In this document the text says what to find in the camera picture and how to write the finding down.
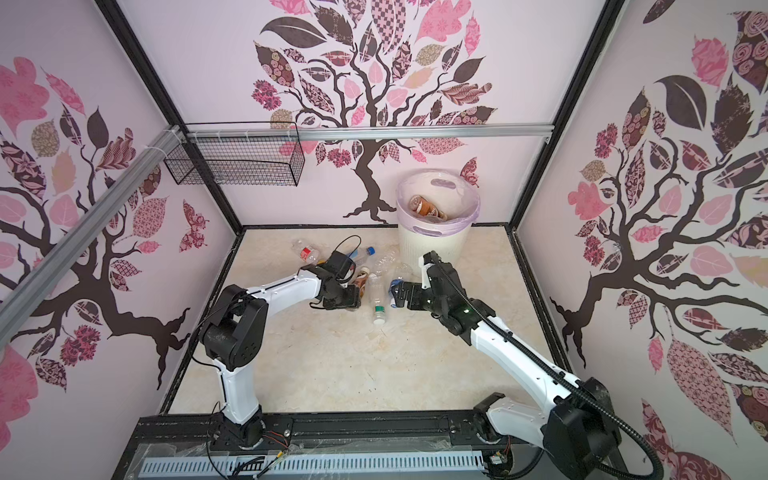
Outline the blue-label clear water bottle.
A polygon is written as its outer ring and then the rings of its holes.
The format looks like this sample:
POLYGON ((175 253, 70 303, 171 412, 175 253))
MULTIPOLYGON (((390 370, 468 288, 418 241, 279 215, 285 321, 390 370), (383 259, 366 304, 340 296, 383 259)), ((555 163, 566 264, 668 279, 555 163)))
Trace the blue-label clear water bottle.
POLYGON ((403 308, 408 301, 408 282, 402 278, 395 278, 389 286, 389 302, 392 308, 403 308))

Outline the green-label clear white-cap bottle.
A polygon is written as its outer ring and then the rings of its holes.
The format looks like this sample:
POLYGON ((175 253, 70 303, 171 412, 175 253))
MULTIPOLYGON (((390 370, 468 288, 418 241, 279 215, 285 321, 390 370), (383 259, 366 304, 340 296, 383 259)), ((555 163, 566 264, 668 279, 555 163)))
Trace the green-label clear white-cap bottle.
POLYGON ((372 273, 367 283, 367 295, 373 311, 373 324, 377 326, 386 323, 386 293, 381 277, 372 273))

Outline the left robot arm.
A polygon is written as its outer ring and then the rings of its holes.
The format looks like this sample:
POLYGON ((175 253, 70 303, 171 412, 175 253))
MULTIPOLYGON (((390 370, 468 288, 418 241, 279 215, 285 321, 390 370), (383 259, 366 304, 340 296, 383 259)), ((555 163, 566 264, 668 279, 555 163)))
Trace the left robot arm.
POLYGON ((224 400, 222 441, 241 449, 261 443, 265 433, 261 404, 250 364, 259 353, 267 320, 302 302, 320 310, 357 309, 360 288, 352 282, 356 264, 338 251, 318 264, 266 285, 227 286, 202 322, 200 342, 219 371, 224 400))

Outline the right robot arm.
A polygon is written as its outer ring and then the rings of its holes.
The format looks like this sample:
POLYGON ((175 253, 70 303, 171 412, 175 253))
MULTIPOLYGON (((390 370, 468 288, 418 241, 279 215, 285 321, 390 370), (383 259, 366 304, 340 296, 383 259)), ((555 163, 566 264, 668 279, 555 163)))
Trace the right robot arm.
POLYGON ((499 397, 480 413, 494 433, 541 448, 569 479, 585 479, 620 445, 621 434, 606 387, 559 368, 514 334, 483 301, 471 298, 455 268, 436 252, 419 262, 417 282, 397 280, 395 305, 426 311, 452 335, 487 355, 532 397, 532 407, 499 397))

